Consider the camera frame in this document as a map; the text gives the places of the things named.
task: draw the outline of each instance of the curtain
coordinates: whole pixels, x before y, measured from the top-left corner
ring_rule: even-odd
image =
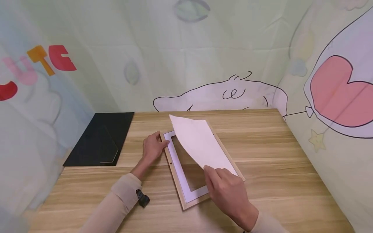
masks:
[[[0,3],[0,232],[27,232],[26,214],[48,196],[94,114],[56,68],[68,63],[49,59],[61,47],[31,22],[19,2]]]
[[[373,229],[373,2],[314,1],[279,88],[286,122],[356,232]]]
[[[372,6],[3,1],[0,84],[14,85],[0,86],[0,173],[17,185],[0,178],[11,186],[0,193],[0,216],[23,222],[45,199],[94,112],[277,108],[354,229],[368,232]],[[9,200],[17,204],[2,204]]]

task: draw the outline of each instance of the black watch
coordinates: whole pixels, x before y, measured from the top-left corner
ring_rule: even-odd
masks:
[[[144,207],[147,206],[150,202],[150,198],[147,195],[144,195],[140,189],[136,190],[137,198],[139,199],[140,206]]]

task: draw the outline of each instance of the wooden table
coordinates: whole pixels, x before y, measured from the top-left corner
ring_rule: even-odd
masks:
[[[141,158],[143,139],[172,131],[168,114],[134,115],[116,167],[66,167],[30,232],[78,232],[110,187]],[[251,202],[290,232],[353,232],[277,110],[172,114],[209,120],[246,178]],[[165,155],[142,185],[150,204],[135,206],[118,232],[242,232],[211,200],[183,212]]]

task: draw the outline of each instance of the yellow star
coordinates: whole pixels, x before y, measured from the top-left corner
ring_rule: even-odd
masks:
[[[315,131],[311,129],[311,134],[311,138],[308,141],[313,144],[315,152],[317,153],[319,149],[326,149],[323,142],[324,133],[317,134]]]

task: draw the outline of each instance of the sleeve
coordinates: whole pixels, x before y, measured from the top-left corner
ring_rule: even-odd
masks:
[[[141,189],[141,181],[132,173],[122,176],[102,200],[81,233],[115,233],[124,217],[138,201],[136,190]]]
[[[272,216],[259,212],[254,228],[249,233],[289,233]]]

